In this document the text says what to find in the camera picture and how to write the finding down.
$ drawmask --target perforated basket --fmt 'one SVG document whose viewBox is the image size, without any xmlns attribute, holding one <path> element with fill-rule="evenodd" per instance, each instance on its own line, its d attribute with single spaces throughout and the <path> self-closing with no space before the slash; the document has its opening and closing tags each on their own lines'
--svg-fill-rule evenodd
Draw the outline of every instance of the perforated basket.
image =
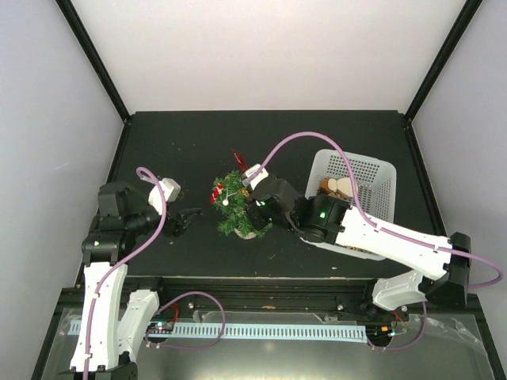
<svg viewBox="0 0 507 380">
<path fill-rule="evenodd" d="M 393 222 L 395 216 L 396 169 L 389 162 L 360 154 L 345 153 L 350 160 L 359 187 L 359 201 L 366 213 Z M 349 172 L 336 150 L 317 152 L 311 167 L 305 196 L 315 196 L 325 178 L 349 177 Z"/>
</svg>

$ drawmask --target black table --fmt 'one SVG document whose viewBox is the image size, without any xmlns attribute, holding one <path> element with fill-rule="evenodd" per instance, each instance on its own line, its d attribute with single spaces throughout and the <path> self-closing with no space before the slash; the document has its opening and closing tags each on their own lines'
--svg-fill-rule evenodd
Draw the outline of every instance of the black table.
<svg viewBox="0 0 507 380">
<path fill-rule="evenodd" d="M 238 166 L 231 149 L 248 165 L 261 162 L 284 137 L 317 131 L 345 151 L 393 164 L 397 170 L 395 223 L 432 233 L 421 187 L 395 111 L 245 111 L 137 112 L 117 167 L 117 180 L 142 192 L 150 185 L 137 179 L 146 166 L 182 185 L 178 209 L 201 207 L 204 215 L 184 236 L 160 237 L 129 265 L 130 276 L 229 278 L 372 278 L 406 271 L 389 260 L 361 260 L 318 249 L 296 236 L 273 229 L 262 239 L 244 241 L 217 231 L 222 215 L 210 204 L 212 182 Z M 330 148 L 318 139 L 298 139 L 285 146 L 267 168 L 304 193 L 315 153 Z"/>
</svg>

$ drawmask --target white wall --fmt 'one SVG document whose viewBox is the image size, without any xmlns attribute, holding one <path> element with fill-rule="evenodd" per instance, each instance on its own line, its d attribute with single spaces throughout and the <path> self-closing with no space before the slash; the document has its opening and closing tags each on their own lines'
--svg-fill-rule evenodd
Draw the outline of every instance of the white wall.
<svg viewBox="0 0 507 380">
<path fill-rule="evenodd" d="M 483 2 L 414 121 L 449 233 L 507 269 L 507 2 Z M 473 265 L 472 282 L 494 274 Z M 479 298 L 507 369 L 507 281 Z"/>
<path fill-rule="evenodd" d="M 74 0 L 131 112 L 405 112 L 464 0 Z"/>
<path fill-rule="evenodd" d="M 122 123 L 54 0 L 0 3 L 0 378 L 27 379 Z"/>
</svg>

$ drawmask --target black metal frame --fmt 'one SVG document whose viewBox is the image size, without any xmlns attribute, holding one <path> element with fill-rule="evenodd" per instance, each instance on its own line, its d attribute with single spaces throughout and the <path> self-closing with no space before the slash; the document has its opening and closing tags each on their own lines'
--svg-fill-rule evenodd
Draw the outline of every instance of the black metal frame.
<svg viewBox="0 0 507 380">
<path fill-rule="evenodd" d="M 113 102 L 121 119 L 124 121 L 124 129 L 108 175 L 108 181 L 114 181 L 116 179 L 118 167 L 123 156 L 131 128 L 131 115 L 128 113 L 124 102 L 122 101 L 104 63 L 95 49 L 85 26 L 81 22 L 76 9 L 72 5 L 71 0 L 56 0 L 56 2 L 67 19 L 72 31 L 76 35 L 78 42 L 81 44 L 83 51 L 86 53 L 86 56 L 97 72 L 97 76 L 101 79 L 102 85 L 111 98 L 111 101 Z M 414 129 L 412 128 L 412 120 L 424 103 L 440 72 L 443 70 L 445 63 L 448 61 L 454 48 L 458 44 L 459 39 L 463 35 L 481 3 L 482 0 L 466 1 L 405 114 L 406 140 L 414 161 L 418 180 L 425 197 L 426 207 L 428 208 L 435 234 L 446 235 L 444 223 L 436 203 L 428 173 L 425 169 L 421 151 L 419 150 L 419 146 L 417 144 Z M 128 293 L 135 290 L 143 281 L 145 281 L 145 279 L 135 277 L 128 277 L 126 279 L 124 293 L 121 297 L 122 303 L 126 303 Z M 273 282 L 273 280 L 259 279 L 163 279 L 163 281 L 166 284 L 166 287 L 171 289 L 175 295 L 191 290 L 208 291 L 223 300 L 224 303 L 232 309 L 235 308 L 234 305 L 241 305 L 243 310 L 247 307 L 250 311 L 265 311 L 265 309 L 261 308 L 262 305 L 270 305 L 275 306 L 277 311 L 301 311 L 301 308 L 304 308 L 305 311 L 316 313 L 329 313 L 335 311 L 336 295 L 358 295 L 362 293 L 366 285 L 365 281 L 361 280 L 329 281 L 281 279 L 277 280 L 276 283 Z M 78 277 L 76 287 L 62 290 L 59 302 L 55 308 L 55 313 L 51 319 L 43 347 L 40 351 L 40 356 L 37 360 L 32 380 L 39 379 L 42 376 L 63 309 L 69 307 L 82 307 L 84 291 L 80 288 L 80 283 L 81 276 Z M 205 303 L 200 305 L 202 310 L 206 310 L 207 307 L 211 306 L 207 306 Z M 417 306 L 411 307 L 410 311 L 421 312 Z M 433 308 L 431 306 L 429 306 L 429 312 L 434 314 L 474 314 L 481 333 L 482 341 L 484 342 L 488 353 L 488 358 L 493 369 L 494 376 L 497 380 L 506 380 L 500 358 L 498 357 L 498 353 L 494 346 L 488 324 L 477 296 L 470 295 L 467 308 L 465 310 L 461 310 L 460 312 L 456 312 L 456 310 L 446 310 L 443 308 Z"/>
</svg>

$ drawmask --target purple cable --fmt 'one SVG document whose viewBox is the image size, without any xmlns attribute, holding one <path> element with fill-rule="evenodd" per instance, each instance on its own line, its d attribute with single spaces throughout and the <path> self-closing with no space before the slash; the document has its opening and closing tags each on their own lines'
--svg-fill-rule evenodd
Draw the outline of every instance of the purple cable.
<svg viewBox="0 0 507 380">
<path fill-rule="evenodd" d="M 130 259 L 132 259 L 132 258 L 136 257 L 137 255 L 139 255 L 144 249 L 146 249 L 146 247 L 148 245 L 150 245 L 153 242 L 153 240 L 155 240 L 157 238 L 157 236 L 162 231 L 162 228 L 164 227 L 164 222 L 166 221 L 166 216 L 167 216 L 166 197 L 164 196 L 164 191 L 162 190 L 162 186 L 158 182 L 157 177 L 150 170 L 148 170 L 146 168 L 143 168 L 143 167 L 137 168 L 137 170 L 135 172 L 137 173 L 137 175 L 139 176 L 139 178 L 141 180 L 146 181 L 146 182 L 150 182 L 151 184 L 154 184 L 157 187 L 158 192 L 160 193 L 160 196 L 163 199 L 163 201 L 162 201 L 162 215 L 160 217 L 160 222 L 158 223 L 157 229 L 150 236 L 150 238 L 148 240 L 146 240 L 134 252 L 132 252 L 131 254 L 129 254 L 128 256 L 126 256 L 124 259 L 118 261 L 114 266 L 111 267 L 111 269 L 109 269 L 107 271 L 107 273 L 104 275 L 104 277 L 101 278 L 101 280 L 97 284 L 97 287 L 95 288 L 95 293 L 96 294 L 100 294 L 99 292 L 100 292 L 100 290 L 102 288 L 102 285 L 104 284 L 104 281 L 107 280 L 107 278 L 111 275 L 111 273 L 113 273 L 115 270 L 117 270 L 118 267 L 120 267 L 121 265 L 123 265 L 126 262 L 128 262 Z M 86 323 L 85 353 L 87 355 L 89 355 L 90 351 L 91 351 L 91 344 L 90 344 L 90 341 L 91 341 L 91 331 L 92 331 L 92 322 L 93 322 L 93 312 L 95 311 L 95 303 L 96 302 L 97 302 L 97 299 L 96 298 L 92 298 L 92 302 L 90 304 L 90 311 L 88 313 L 88 321 Z M 83 378 L 83 380 L 88 380 L 88 372 L 89 372 L 89 370 L 90 370 L 90 358 L 86 358 L 85 359 L 85 367 L 84 367 L 84 370 L 82 372 L 82 378 Z"/>
<path fill-rule="evenodd" d="M 326 141 L 327 143 L 329 143 L 340 154 L 341 158 L 343 158 L 345 166 L 347 167 L 347 171 L 349 172 L 349 175 L 350 175 L 350 182 L 352 183 L 352 190 L 353 190 L 353 194 L 354 194 L 354 201 L 356 203 L 357 210 L 359 211 L 359 213 L 361 214 L 361 216 L 363 217 L 363 219 L 366 221 L 367 224 L 369 224 L 370 226 L 376 228 L 377 227 L 376 223 L 373 222 L 364 213 L 363 208 L 362 208 L 362 206 L 360 204 L 360 201 L 359 201 L 359 192 L 357 191 L 356 178 L 354 177 L 352 166 L 350 165 L 350 161 L 347 158 L 347 156 L 345 155 L 345 152 L 343 151 L 342 148 L 340 148 L 340 146 L 338 144 L 335 143 L 335 141 L 333 141 L 332 139 L 330 139 L 329 137 L 327 137 L 326 135 L 323 135 L 321 133 L 310 132 L 310 131 L 309 132 L 299 132 L 299 133 L 295 133 L 294 135 L 290 135 L 290 136 L 286 137 L 285 139 L 283 139 L 282 141 L 280 141 L 273 148 L 273 150 L 271 150 L 271 152 L 268 154 L 268 157 L 266 157 L 266 159 L 262 162 L 261 167 L 254 174 L 252 174 L 252 176 L 249 177 L 248 180 L 245 180 L 245 184 L 249 184 L 256 176 L 259 175 L 259 173 L 268 165 L 269 161 L 271 161 L 271 159 L 273 158 L 273 156 L 276 154 L 276 152 L 283 145 L 285 145 L 286 143 L 288 143 L 288 142 L 290 142 L 290 141 L 292 141 L 294 139 L 298 139 L 300 137 L 316 137 L 317 139 L 322 139 L 322 140 Z M 414 239 L 412 237 L 408 237 L 408 236 L 405 236 L 403 234 L 399 234 L 399 233 L 397 233 L 395 231 L 389 230 L 389 229 L 384 228 L 384 227 L 381 227 L 379 229 L 379 231 L 382 231 L 382 232 L 384 232 L 386 234 L 390 234 L 391 236 L 394 236 L 396 238 L 400 238 L 402 240 L 409 241 L 409 242 L 417 244 L 417 245 L 421 245 L 421 246 L 426 247 L 426 248 L 435 249 L 435 247 L 433 245 L 429 244 L 429 243 L 425 243 L 425 242 L 420 241 L 418 239 Z M 451 253 L 452 255 L 466 257 L 467 259 L 479 261 L 479 262 L 481 262 L 483 264 L 488 265 L 489 267 L 492 267 L 494 270 L 496 270 L 498 272 L 498 276 L 495 277 L 494 279 L 491 279 L 491 280 L 486 281 L 484 283 L 475 283 L 475 284 L 472 284 L 472 285 L 470 285 L 468 287 L 469 289 L 479 289 L 481 287 L 488 287 L 490 285 L 494 285 L 495 283 L 500 282 L 504 278 L 504 272 L 502 271 L 502 269 L 500 268 L 500 266 L 498 264 L 494 263 L 491 260 L 485 259 L 485 258 L 480 257 L 480 256 L 473 255 L 473 254 L 468 253 L 468 252 L 458 251 L 457 249 L 449 249 L 449 248 L 446 248 L 446 247 L 437 247 L 437 250 L 442 251 L 442 252 Z"/>
<path fill-rule="evenodd" d="M 202 295 L 202 296 L 204 296 L 206 298 L 211 299 L 219 307 L 220 313 L 222 313 L 222 328 L 220 329 L 219 335 L 214 340 L 212 340 L 210 343 L 203 344 L 202 346 L 175 346 L 175 345 L 172 345 L 172 344 L 157 344 L 157 346 L 164 347 L 164 348 L 176 348 L 178 350 L 194 351 L 194 350 L 203 350 L 205 348 L 210 348 L 210 347 L 214 346 L 215 344 L 219 343 L 219 340 L 222 337 L 223 332 L 225 331 L 225 311 L 223 310 L 222 304 L 219 302 L 219 300 L 216 299 L 215 297 L 213 297 L 212 295 L 208 294 L 208 293 L 204 293 L 203 291 L 189 291 L 188 293 L 184 293 L 182 295 L 178 295 L 175 299 L 169 301 L 164 306 L 162 306 L 160 309 L 158 309 L 155 312 L 155 314 L 153 314 L 153 316 L 161 313 L 162 311 L 164 311 L 165 309 L 167 309 L 169 306 L 173 305 L 174 303 L 178 302 L 180 299 L 182 299 L 184 297 L 188 297 L 189 295 Z M 151 343 L 148 340 L 148 332 L 144 336 L 144 340 L 148 344 Z"/>
<path fill-rule="evenodd" d="M 407 348 L 411 348 L 411 347 L 415 346 L 417 343 L 419 343 L 419 340 L 421 340 L 422 337 L 425 335 L 426 326 L 428 325 L 426 323 L 427 320 L 428 320 L 428 311 L 426 310 L 426 302 L 423 302 L 422 303 L 421 330 L 419 331 L 419 334 L 417 335 L 417 338 L 415 338 L 414 340 L 412 340 L 410 343 L 404 344 L 403 346 L 393 347 L 393 348 L 375 346 L 368 338 L 366 338 L 368 340 L 368 345 L 373 350 L 379 350 L 379 351 L 401 351 L 401 350 L 406 350 Z"/>
</svg>

